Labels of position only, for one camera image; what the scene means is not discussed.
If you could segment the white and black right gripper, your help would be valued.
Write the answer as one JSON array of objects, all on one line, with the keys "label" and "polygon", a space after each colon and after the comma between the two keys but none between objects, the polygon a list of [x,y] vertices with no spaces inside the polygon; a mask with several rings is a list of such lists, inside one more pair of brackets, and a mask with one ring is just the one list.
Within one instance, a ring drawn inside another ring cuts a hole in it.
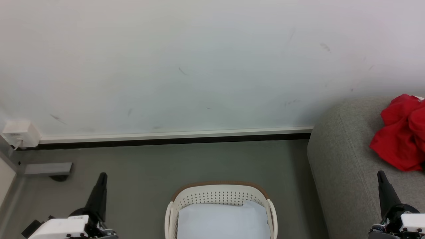
[{"label": "white and black right gripper", "polygon": [[369,231],[369,239],[425,239],[425,213],[402,204],[384,171],[377,173],[381,222]]}]

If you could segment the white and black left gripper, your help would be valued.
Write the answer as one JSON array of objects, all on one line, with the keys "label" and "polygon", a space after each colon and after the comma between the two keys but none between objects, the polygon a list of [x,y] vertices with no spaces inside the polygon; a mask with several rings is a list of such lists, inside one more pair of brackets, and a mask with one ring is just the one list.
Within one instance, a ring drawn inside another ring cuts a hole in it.
[{"label": "white and black left gripper", "polygon": [[50,216],[29,239],[118,239],[118,234],[105,224],[107,179],[100,173],[85,207],[68,218]]}]

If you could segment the red garment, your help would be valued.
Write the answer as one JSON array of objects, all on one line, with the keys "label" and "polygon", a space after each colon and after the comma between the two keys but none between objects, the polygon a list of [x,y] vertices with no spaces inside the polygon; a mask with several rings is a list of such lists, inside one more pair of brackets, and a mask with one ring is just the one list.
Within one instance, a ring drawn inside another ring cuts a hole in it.
[{"label": "red garment", "polygon": [[425,172],[425,97],[402,94],[381,112],[381,118],[384,127],[369,147],[401,171]]}]

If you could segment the cream perforated plastic laundry basket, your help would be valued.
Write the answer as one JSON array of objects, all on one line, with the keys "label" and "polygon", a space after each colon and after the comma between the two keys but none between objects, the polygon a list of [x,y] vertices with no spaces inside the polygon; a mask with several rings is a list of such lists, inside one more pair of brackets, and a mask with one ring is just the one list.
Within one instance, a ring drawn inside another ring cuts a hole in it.
[{"label": "cream perforated plastic laundry basket", "polygon": [[179,211],[189,205],[206,203],[243,206],[246,201],[256,202],[266,209],[270,239],[277,239],[277,213],[269,195],[261,186],[243,181],[207,181],[182,186],[173,194],[167,206],[164,237],[177,239]]}]

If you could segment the light grey fabric sofa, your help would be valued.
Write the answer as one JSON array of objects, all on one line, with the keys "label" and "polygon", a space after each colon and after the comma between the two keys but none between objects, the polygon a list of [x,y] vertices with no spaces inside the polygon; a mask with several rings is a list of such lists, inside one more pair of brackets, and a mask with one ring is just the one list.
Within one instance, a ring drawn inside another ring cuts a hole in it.
[{"label": "light grey fabric sofa", "polygon": [[381,111],[393,97],[346,99],[322,114],[307,156],[330,239],[367,239],[381,221],[378,171],[383,170],[402,203],[425,213],[425,173],[402,172],[369,148],[384,124]]}]

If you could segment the white and black baseboard strip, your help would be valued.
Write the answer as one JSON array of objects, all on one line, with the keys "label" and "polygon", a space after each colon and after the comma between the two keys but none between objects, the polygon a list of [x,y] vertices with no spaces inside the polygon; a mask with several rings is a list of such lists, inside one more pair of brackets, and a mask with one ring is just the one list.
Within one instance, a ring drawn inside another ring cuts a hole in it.
[{"label": "white and black baseboard strip", "polygon": [[20,151],[109,148],[145,145],[177,145],[215,142],[252,142],[308,139],[312,126],[156,132],[84,136],[43,136],[36,145],[22,146]]}]

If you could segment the white cabinet panel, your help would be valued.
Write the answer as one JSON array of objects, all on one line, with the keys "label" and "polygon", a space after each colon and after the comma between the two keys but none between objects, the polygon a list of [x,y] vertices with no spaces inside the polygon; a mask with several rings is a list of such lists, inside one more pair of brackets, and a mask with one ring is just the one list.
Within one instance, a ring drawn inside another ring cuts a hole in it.
[{"label": "white cabinet panel", "polygon": [[2,207],[6,197],[9,193],[9,189],[15,180],[17,173],[6,160],[0,156],[0,208]]}]

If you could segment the pale blue folded cloth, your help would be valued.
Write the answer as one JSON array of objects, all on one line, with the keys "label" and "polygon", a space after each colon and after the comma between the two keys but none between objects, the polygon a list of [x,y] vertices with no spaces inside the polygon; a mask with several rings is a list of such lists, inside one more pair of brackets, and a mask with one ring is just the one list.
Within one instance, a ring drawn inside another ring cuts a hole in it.
[{"label": "pale blue folded cloth", "polygon": [[247,201],[242,206],[192,204],[179,211],[176,239],[271,239],[267,210]]}]

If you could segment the grey metal floor bracket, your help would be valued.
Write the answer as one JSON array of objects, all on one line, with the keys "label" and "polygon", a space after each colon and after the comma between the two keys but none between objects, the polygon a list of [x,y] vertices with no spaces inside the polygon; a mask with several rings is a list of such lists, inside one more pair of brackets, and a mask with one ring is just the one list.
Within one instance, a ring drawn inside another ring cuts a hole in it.
[{"label": "grey metal floor bracket", "polygon": [[72,162],[21,164],[17,168],[17,174],[26,176],[63,176],[70,175],[72,167]]}]

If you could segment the white wall socket box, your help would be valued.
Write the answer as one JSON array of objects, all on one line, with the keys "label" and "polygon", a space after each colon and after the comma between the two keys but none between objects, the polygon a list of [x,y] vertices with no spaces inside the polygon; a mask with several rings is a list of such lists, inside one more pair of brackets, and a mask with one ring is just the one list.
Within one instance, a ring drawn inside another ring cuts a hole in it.
[{"label": "white wall socket box", "polygon": [[30,121],[8,121],[2,136],[13,147],[33,148],[38,146],[41,135]]}]

